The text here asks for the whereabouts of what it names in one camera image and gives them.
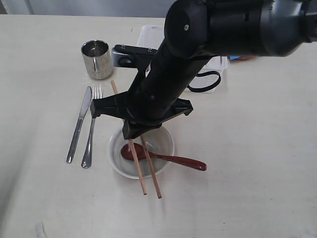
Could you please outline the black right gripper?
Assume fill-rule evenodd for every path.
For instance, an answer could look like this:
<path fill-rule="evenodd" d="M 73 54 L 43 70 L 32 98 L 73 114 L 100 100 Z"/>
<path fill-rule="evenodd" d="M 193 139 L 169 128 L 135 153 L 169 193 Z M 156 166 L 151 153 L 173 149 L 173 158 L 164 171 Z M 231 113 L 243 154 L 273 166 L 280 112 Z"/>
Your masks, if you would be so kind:
<path fill-rule="evenodd" d="M 91 104 L 93 118 L 108 115 L 124 121 L 124 139 L 135 139 L 147 131 L 160 128 L 162 124 L 182 114 L 189 115 L 193 106 L 189 100 L 166 96 L 155 97 L 145 93 L 123 92 Z"/>

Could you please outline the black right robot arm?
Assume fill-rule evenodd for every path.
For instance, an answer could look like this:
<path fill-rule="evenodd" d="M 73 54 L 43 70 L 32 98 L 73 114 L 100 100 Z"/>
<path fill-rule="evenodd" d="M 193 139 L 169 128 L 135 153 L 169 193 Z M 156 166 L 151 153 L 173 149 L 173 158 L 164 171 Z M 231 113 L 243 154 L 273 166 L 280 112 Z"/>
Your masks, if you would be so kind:
<path fill-rule="evenodd" d="M 92 117 L 123 119 L 124 138 L 134 139 L 192 111 L 180 95 L 213 57 L 285 57 L 316 39 L 314 0 L 178 0 L 158 49 L 114 47 L 117 65 L 138 72 L 128 91 L 94 99 Z"/>

